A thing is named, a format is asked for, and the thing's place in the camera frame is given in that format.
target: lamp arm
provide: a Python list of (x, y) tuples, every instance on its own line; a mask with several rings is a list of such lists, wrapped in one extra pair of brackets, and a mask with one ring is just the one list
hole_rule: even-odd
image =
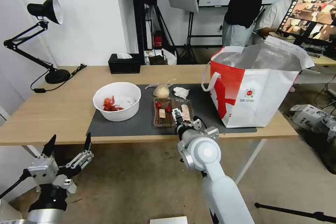
[[(36, 27), (41, 27), (42, 30), (34, 33), (33, 35), (27, 36), (27, 37), (21, 37), (22, 35), (26, 34), (27, 32), (35, 29)], [(34, 26), (30, 27), (29, 29), (25, 30), (24, 32), (21, 32), (20, 34), (16, 35), (15, 37), (6, 40), (3, 44), (6, 48), (11, 49), (14, 52), (17, 52), (18, 54), (22, 55), (23, 57), (34, 61), (35, 63), (43, 66), (44, 68), (47, 68), (51, 71), (56, 70), (53, 67), (53, 64), (47, 64), (44, 61), (40, 60), (39, 58), (36, 58), (28, 53), (26, 53), (25, 51), (22, 51), (21, 49), (18, 48), (19, 45), (21, 45), (22, 43), (26, 42), (27, 40), (39, 35), (40, 33), (46, 31), (48, 29), (48, 22), (45, 20), (42, 20), (40, 22), (38, 22), (37, 24), (35, 24)]]

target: tissue box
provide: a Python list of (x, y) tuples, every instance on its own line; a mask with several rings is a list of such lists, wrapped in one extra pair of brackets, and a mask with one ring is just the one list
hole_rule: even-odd
[(112, 54), (108, 60), (111, 74), (138, 74), (140, 73), (139, 54), (129, 54), (132, 58), (118, 58), (117, 54)]
[(312, 125), (321, 117), (326, 116), (327, 113), (310, 105), (295, 105), (290, 111), (296, 111), (292, 117), (293, 123), (300, 127), (311, 130)]

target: gray pants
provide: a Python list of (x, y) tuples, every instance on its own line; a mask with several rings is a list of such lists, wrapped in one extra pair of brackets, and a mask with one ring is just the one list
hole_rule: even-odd
[(250, 38), (252, 26), (246, 28), (240, 25), (231, 25), (223, 22), (223, 46), (241, 46), (245, 47), (247, 40)]

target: white shirt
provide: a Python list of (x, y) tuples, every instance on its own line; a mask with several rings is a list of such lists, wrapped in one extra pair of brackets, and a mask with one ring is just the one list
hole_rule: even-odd
[(278, 29), (291, 3), (292, 0), (279, 0), (271, 6), (268, 6), (262, 14), (259, 23), (255, 26), (255, 30), (260, 30), (265, 27)]

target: red and white bag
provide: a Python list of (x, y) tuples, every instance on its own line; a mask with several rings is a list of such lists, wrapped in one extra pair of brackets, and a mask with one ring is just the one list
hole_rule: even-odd
[(263, 44), (223, 47), (212, 56), (210, 91), (227, 128), (265, 127), (275, 115), (299, 71), (314, 66), (300, 47), (268, 36)]

